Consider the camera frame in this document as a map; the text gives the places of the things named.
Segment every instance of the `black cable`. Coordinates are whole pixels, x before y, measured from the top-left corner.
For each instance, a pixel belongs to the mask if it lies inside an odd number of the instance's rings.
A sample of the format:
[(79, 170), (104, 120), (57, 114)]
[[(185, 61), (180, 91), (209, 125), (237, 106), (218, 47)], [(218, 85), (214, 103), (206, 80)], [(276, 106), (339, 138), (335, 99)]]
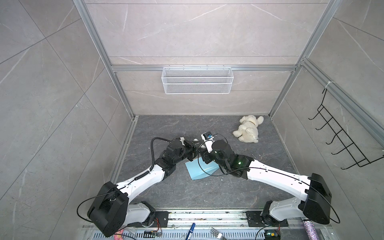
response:
[(155, 141), (156, 139), (163, 140), (163, 141), (166, 141), (166, 142), (170, 142), (168, 139), (165, 139), (165, 138), (162, 138), (162, 137), (154, 137), (154, 138), (152, 138), (152, 140), (151, 140), (152, 165), (149, 168), (149, 171), (152, 171), (153, 167), (155, 166), (155, 153), (153, 152), (153, 141)]
[[(200, 145), (200, 147), (197, 149), (197, 163), (199, 164), (199, 167), (201, 168), (201, 170), (202, 170), (203, 172), (205, 172), (206, 174), (210, 175), (210, 176), (221, 177), (221, 176), (224, 176), (224, 175), (228, 175), (228, 174), (230, 174), (231, 172), (234, 172), (234, 171), (237, 171), (237, 170), (255, 168), (255, 169), (261, 169), (261, 170), (265, 170), (265, 171), (275, 172), (275, 173), (278, 173), (278, 174), (281, 174), (281, 175), (284, 175), (284, 176), (293, 178), (293, 179), (295, 179), (295, 180), (297, 180), (297, 181), (301, 181), (300, 179), (295, 178), (295, 177), (292, 177), (292, 176), (289, 176), (289, 175), (287, 175), (287, 174), (284, 174), (284, 173), (281, 173), (281, 172), (276, 172), (276, 171), (269, 170), (269, 169), (264, 169), (264, 168), (261, 168), (261, 167), (242, 167), (242, 168), (238, 168), (238, 169), (235, 169), (235, 170), (233, 170), (233, 171), (230, 171), (230, 172), (227, 172), (227, 173), (224, 173), (224, 174), (221, 174), (221, 175), (212, 175), (212, 174), (209, 174), (209, 173), (207, 173), (206, 171), (204, 171), (204, 169), (201, 167), (200, 162), (199, 162), (199, 149), (201, 148), (201, 146), (203, 146), (204, 143), (206, 143), (206, 142), (208, 142), (208, 141), (210, 141), (210, 140), (206, 140), (205, 142), (203, 142), (203, 143)], [(312, 188), (313, 190), (315, 190), (315, 192), (317, 192), (318, 194), (320, 194), (320, 196), (321, 196), (322, 198), (324, 198), (324, 200), (326, 200), (326, 202), (327, 202), (327, 203), (329, 204), (329, 206), (331, 207), (332, 211), (335, 213), (335, 215), (336, 215), (336, 217), (337, 217), (337, 219), (338, 219), (338, 222), (335, 221), (335, 220), (333, 220), (331, 217), (329, 217), (329, 218), (330, 218), (332, 221), (334, 221), (335, 223), (340, 223), (339, 215), (336, 213), (336, 211), (335, 211), (335, 209), (332, 207), (331, 203), (330, 203), (330, 202), (329, 202), (329, 201), (328, 201), (328, 200), (327, 200), (327, 199), (326, 199), (326, 198), (325, 198), (319, 191), (317, 191), (317, 189), (315, 189), (314, 187), (312, 187), (311, 185), (309, 185), (309, 184), (306, 183), (306, 182), (303, 182), (303, 181), (302, 181), (302, 183), (308, 185), (310, 188)]]
[(77, 216), (79, 216), (79, 218), (81, 218), (81, 219), (83, 219), (83, 220), (85, 220), (85, 221), (87, 221), (87, 222), (91, 222), (91, 223), (93, 223), (91, 220), (88, 220), (88, 219), (83, 218), (82, 216), (80, 216), (80, 214), (79, 214), (79, 208), (80, 208), (80, 206), (81, 206), (83, 203), (85, 203), (86, 201), (88, 201), (88, 200), (91, 200), (91, 199), (94, 199), (94, 198), (97, 198), (97, 197), (101, 197), (101, 196), (105, 196), (105, 195), (108, 195), (108, 194), (117, 192), (117, 191), (119, 191), (119, 190), (125, 188), (125, 187), (128, 186), (129, 184), (131, 184), (133, 181), (134, 181), (134, 180), (132, 180), (130, 183), (128, 183), (127, 185), (123, 186), (122, 188), (120, 188), (120, 189), (118, 189), (118, 190), (115, 190), (115, 191), (112, 191), (112, 192), (108, 192), (108, 193), (106, 193), (106, 194), (100, 194), (100, 195), (97, 195), (97, 196), (94, 196), (94, 197), (90, 197), (90, 198), (88, 198), (88, 199), (82, 201), (82, 202), (77, 206), (77, 209), (76, 209)]
[(220, 168), (220, 171), (221, 171), (222, 173), (225, 174), (225, 172), (223, 171), (223, 169), (221, 168), (221, 166), (219, 165), (218, 167)]
[(214, 134), (214, 135), (212, 135), (212, 136), (216, 136), (216, 135), (220, 135), (220, 136), (222, 136), (222, 137), (225, 139), (225, 141), (228, 143), (228, 140), (227, 140), (223, 135), (221, 135), (220, 133), (216, 133), (216, 134)]
[(114, 235), (120, 235), (120, 236), (122, 236), (122, 237), (129, 237), (129, 238), (132, 238), (133, 240), (136, 240), (136, 238), (131, 237), (131, 236), (128, 236), (128, 235), (125, 235), (125, 234), (115, 233)]
[(268, 225), (268, 226), (265, 226), (265, 227), (260, 228), (260, 229), (257, 231), (257, 233), (256, 233), (255, 240), (256, 240), (257, 235), (259, 234), (259, 232), (260, 232), (261, 230), (265, 229), (266, 227), (271, 227), (271, 226), (272, 226), (272, 225)]
[(129, 224), (128, 224), (128, 225), (126, 225), (125, 227), (123, 227), (123, 228), (121, 228), (121, 229), (117, 230), (117, 232), (119, 232), (119, 231), (123, 230), (124, 228), (126, 228), (126, 227), (128, 227), (128, 226), (129, 226)]

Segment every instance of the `pen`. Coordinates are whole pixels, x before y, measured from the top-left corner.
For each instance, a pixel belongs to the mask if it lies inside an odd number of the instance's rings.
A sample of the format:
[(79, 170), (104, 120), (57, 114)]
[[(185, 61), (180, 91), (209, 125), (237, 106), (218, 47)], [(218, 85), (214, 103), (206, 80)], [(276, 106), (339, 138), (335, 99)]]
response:
[(195, 223), (192, 223), (191, 229), (189, 229), (189, 232), (188, 232), (187, 237), (185, 238), (185, 240), (191, 239), (192, 233), (193, 233), (193, 229), (195, 228), (195, 225), (196, 225)]

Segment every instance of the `wall hook rack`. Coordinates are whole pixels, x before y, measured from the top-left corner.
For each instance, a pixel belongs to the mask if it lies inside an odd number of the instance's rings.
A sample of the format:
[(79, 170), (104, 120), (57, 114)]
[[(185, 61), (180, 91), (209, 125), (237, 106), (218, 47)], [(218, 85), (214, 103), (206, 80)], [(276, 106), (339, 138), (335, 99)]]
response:
[[(373, 162), (375, 162), (375, 161), (377, 161), (377, 160), (380, 160), (380, 159), (382, 159), (382, 158), (384, 158), (384, 155), (382, 156), (382, 157), (380, 157), (380, 158), (378, 158), (378, 159), (376, 159), (376, 160), (373, 160), (373, 161), (370, 161), (365, 155), (364, 155), (364, 153), (359, 149), (359, 147), (356, 145), (356, 143), (351, 139), (351, 137), (348, 135), (348, 133), (340, 126), (340, 124), (336, 121), (336, 119), (332, 116), (332, 114), (325, 108), (325, 106), (323, 105), (323, 103), (324, 103), (324, 98), (325, 98), (325, 94), (327, 93), (327, 89), (325, 88), (324, 90), (323, 90), (323, 92), (322, 92), (322, 94), (324, 94), (324, 96), (323, 96), (323, 100), (321, 101), (321, 104), (320, 104), (320, 106), (317, 108), (317, 114), (313, 117), (313, 118), (308, 118), (309, 120), (313, 120), (315, 117), (317, 117), (317, 115), (320, 115), (323, 119), (324, 119), (324, 121), (325, 121), (325, 124), (321, 127), (321, 128), (315, 128), (316, 130), (321, 130), (323, 127), (325, 127), (326, 125), (328, 125), (330, 128), (331, 128), (331, 130), (335, 133), (335, 135), (333, 136), (333, 138), (332, 138), (332, 141), (330, 142), (330, 143), (328, 143), (328, 142), (326, 142), (326, 144), (328, 144), (328, 145), (330, 145), (332, 142), (333, 142), (333, 140), (337, 137), (338, 139), (339, 139), (339, 141), (341, 142), (341, 144), (344, 146), (344, 148), (343, 149), (341, 149), (340, 151), (338, 151), (337, 153), (331, 153), (332, 155), (336, 155), (336, 154), (339, 154), (339, 153), (341, 153), (342, 151), (344, 151), (344, 150), (347, 150), (348, 151), (348, 153), (351, 155), (351, 157), (352, 157), (352, 159), (355, 161), (355, 164), (352, 164), (352, 165), (350, 165), (349, 167), (346, 167), (346, 168), (341, 168), (341, 169), (343, 169), (343, 170), (346, 170), (346, 169), (348, 169), (348, 168), (350, 168), (350, 167), (353, 167), (353, 166), (355, 166), (355, 165), (357, 165), (357, 166), (359, 166), (359, 167), (364, 167), (365, 165), (368, 165), (368, 164), (371, 164), (371, 163), (373, 163)], [(331, 116), (331, 118), (329, 119), (329, 120), (327, 120), (324, 116), (323, 116), (323, 114), (321, 113), (321, 111), (326, 111), (330, 116)], [(339, 131), (335, 131), (335, 129), (329, 124), (329, 122), (331, 121), (331, 120), (334, 120), (334, 122), (340, 127), (340, 129), (341, 130), (339, 130)], [(348, 144), (347, 146), (345, 145), (345, 143), (341, 140), (341, 138), (339, 137), (339, 134), (340, 133), (342, 133), (342, 132), (344, 132), (344, 134), (351, 140), (351, 144)], [(355, 159), (355, 157), (352, 155), (352, 153), (349, 151), (349, 147), (351, 147), (352, 145), (354, 145), (356, 148), (357, 148), (357, 150), (359, 150), (359, 152), (362, 154), (362, 156), (363, 156), (363, 159), (362, 160), (359, 160), (359, 161), (357, 161), (356, 159)]]

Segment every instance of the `white wire basket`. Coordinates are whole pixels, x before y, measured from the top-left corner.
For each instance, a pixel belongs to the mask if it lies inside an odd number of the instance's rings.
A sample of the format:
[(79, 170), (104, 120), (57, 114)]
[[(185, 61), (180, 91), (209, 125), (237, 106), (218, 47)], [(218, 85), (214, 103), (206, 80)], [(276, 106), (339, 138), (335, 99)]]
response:
[(161, 75), (166, 94), (212, 94), (231, 91), (230, 67), (167, 67)]

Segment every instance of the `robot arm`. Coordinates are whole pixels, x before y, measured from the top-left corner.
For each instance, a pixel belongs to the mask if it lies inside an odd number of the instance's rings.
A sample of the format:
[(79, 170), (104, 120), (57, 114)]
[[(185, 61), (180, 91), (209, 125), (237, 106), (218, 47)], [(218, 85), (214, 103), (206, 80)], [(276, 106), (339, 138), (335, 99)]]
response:
[(192, 161), (201, 155), (208, 164), (211, 161), (221, 166), (227, 174), (248, 180), (264, 182), (292, 194), (294, 197), (283, 201), (268, 201), (260, 216), (260, 221), (274, 225), (286, 218), (307, 217), (321, 223), (329, 223), (331, 193), (324, 179), (317, 174), (311, 177), (292, 174), (267, 166), (251, 157), (235, 154), (223, 140), (214, 140), (210, 132), (202, 134), (202, 142), (195, 139), (173, 139), (155, 161), (153, 169), (114, 185), (103, 185), (88, 211), (88, 217), (103, 232), (111, 236), (121, 226), (139, 222), (144, 226), (152, 224), (155, 209), (147, 202), (129, 203), (150, 186), (171, 175), (176, 164), (184, 159)]

